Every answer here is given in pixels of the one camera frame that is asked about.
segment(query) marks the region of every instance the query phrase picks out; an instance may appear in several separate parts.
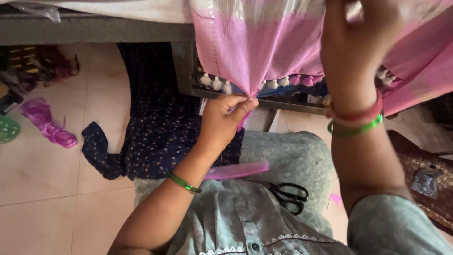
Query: green bangle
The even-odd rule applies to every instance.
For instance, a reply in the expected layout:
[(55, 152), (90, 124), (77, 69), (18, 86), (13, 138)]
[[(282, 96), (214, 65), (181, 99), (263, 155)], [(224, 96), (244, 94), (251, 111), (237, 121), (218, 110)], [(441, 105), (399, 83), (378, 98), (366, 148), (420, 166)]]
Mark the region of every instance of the green bangle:
[(381, 113), (381, 114), (379, 114), (379, 116), (377, 116), (376, 119), (374, 119), (372, 122), (364, 125), (363, 127), (360, 127), (360, 128), (357, 128), (357, 129), (348, 130), (348, 131), (345, 131), (345, 132), (334, 132), (332, 130), (333, 121), (331, 121), (329, 123), (329, 125), (327, 126), (327, 130), (332, 135), (336, 135), (336, 136), (355, 136), (355, 135), (357, 135), (359, 133), (365, 133), (365, 132), (370, 131), (371, 129), (375, 128), (377, 125), (382, 123), (383, 120), (384, 120), (384, 118), (383, 118), (382, 113)]
[(201, 193), (201, 190), (195, 188), (194, 186), (189, 185), (185, 180), (179, 178), (172, 172), (167, 172), (168, 178), (172, 179), (176, 184), (180, 185), (181, 187), (188, 189), (195, 193)]

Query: white lace trim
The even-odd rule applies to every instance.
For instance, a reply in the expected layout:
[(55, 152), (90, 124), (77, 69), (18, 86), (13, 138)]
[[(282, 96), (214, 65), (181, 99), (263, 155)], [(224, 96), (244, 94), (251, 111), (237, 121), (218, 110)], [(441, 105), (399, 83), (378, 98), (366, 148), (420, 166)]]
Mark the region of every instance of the white lace trim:
[(316, 238), (314, 236), (307, 236), (307, 235), (298, 235), (298, 234), (295, 234), (295, 235), (280, 235), (277, 239), (275, 238), (272, 238), (272, 240), (270, 242), (265, 242), (264, 243), (264, 246), (268, 246), (268, 245), (271, 245), (271, 244), (274, 244), (282, 239), (300, 239), (300, 240), (307, 240), (307, 241), (315, 241), (315, 242), (321, 242), (321, 243), (339, 243), (339, 244), (343, 244), (342, 242), (340, 241), (336, 241), (336, 240), (326, 240), (324, 238)]
[(291, 251), (291, 252), (289, 252), (289, 251), (284, 251), (284, 253), (279, 253), (279, 252), (277, 251), (277, 252), (275, 252), (274, 254), (268, 253), (267, 255), (309, 255), (309, 254), (308, 254), (308, 253), (305, 253), (305, 252), (300, 253), (300, 252), (294, 250), (294, 251)]
[(200, 252), (199, 255), (219, 255), (229, 252), (247, 252), (247, 251), (245, 248), (241, 247), (230, 247), (230, 248), (227, 247), (225, 249), (208, 250), (207, 252)]

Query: pink thread bundle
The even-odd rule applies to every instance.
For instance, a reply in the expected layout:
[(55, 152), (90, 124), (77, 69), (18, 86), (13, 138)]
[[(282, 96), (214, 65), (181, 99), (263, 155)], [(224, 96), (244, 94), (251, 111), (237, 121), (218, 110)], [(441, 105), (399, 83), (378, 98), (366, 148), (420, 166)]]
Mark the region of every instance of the pink thread bundle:
[(28, 118), (35, 125), (45, 138), (50, 142), (59, 144), (69, 149), (77, 144), (77, 137), (64, 130), (66, 117), (63, 126), (59, 126), (52, 120), (50, 105), (44, 98), (33, 98), (20, 106), (21, 114)]

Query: tiled floor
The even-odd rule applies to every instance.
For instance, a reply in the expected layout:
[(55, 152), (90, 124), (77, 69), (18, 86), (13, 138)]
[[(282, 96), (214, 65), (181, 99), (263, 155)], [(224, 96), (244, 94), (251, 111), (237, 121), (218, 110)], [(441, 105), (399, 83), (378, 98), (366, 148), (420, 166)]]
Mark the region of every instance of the tiled floor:
[[(54, 119), (67, 117), (67, 130), (77, 135), (90, 122), (104, 130), (111, 153), (119, 152), (129, 121), (130, 90), (119, 51), (114, 44), (62, 47), (77, 53), (80, 74), (51, 88), (34, 91), (52, 105)], [(266, 116), (261, 109), (261, 116)], [(308, 130), (328, 145), (331, 135), (323, 116), (278, 111), (273, 132)], [(81, 154), (81, 145), (63, 149), (41, 136), (18, 108), (9, 115), (22, 133), (0, 146), (0, 254), (105, 254), (132, 212), (135, 190), (127, 178), (108, 181)], [(256, 114), (257, 122), (265, 117)], [(259, 129), (247, 123), (251, 129)], [(332, 193), (339, 194), (336, 180)], [(347, 217), (342, 204), (329, 203), (325, 216), (334, 237), (346, 242)]]

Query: brown patterned fabric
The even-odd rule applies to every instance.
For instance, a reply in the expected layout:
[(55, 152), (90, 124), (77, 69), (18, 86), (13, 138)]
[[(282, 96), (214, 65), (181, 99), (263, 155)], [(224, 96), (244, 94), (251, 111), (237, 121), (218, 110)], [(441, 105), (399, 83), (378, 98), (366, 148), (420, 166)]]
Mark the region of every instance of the brown patterned fabric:
[[(453, 235), (453, 161), (424, 151), (396, 131), (388, 132), (393, 147), (403, 165), (406, 185), (416, 204), (441, 230)], [(437, 199), (412, 189), (414, 173), (423, 167), (434, 166), (443, 174), (437, 178)]]

